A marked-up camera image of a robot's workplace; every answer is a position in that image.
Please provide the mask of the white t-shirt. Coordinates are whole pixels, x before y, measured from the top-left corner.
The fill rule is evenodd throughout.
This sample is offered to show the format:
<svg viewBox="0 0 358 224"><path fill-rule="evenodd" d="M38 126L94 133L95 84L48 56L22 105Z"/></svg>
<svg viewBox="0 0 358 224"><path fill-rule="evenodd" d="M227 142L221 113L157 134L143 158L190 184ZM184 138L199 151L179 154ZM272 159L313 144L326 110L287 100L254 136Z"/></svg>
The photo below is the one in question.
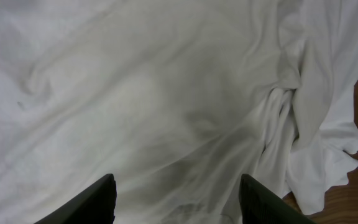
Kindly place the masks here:
<svg viewBox="0 0 358 224"><path fill-rule="evenodd" d="M358 1L0 1L0 223L107 173L119 223L235 223L249 174L300 210L358 166Z"/></svg>

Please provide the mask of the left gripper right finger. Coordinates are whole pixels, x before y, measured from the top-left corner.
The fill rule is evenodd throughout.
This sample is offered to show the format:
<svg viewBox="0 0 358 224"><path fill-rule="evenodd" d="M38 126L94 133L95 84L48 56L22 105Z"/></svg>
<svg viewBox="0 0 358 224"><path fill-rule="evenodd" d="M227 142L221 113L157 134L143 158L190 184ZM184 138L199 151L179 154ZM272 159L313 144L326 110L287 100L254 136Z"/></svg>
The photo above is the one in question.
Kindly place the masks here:
<svg viewBox="0 0 358 224"><path fill-rule="evenodd" d="M239 203L243 224L314 224L249 174L241 176Z"/></svg>

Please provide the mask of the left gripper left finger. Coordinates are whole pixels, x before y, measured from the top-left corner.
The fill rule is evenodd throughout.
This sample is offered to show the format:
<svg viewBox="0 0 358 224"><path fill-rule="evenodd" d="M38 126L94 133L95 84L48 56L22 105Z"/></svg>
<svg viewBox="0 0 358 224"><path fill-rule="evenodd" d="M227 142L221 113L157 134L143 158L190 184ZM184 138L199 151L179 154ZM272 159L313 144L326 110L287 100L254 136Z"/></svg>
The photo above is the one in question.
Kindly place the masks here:
<svg viewBox="0 0 358 224"><path fill-rule="evenodd" d="M36 224L113 224L116 199L116 181L106 174Z"/></svg>

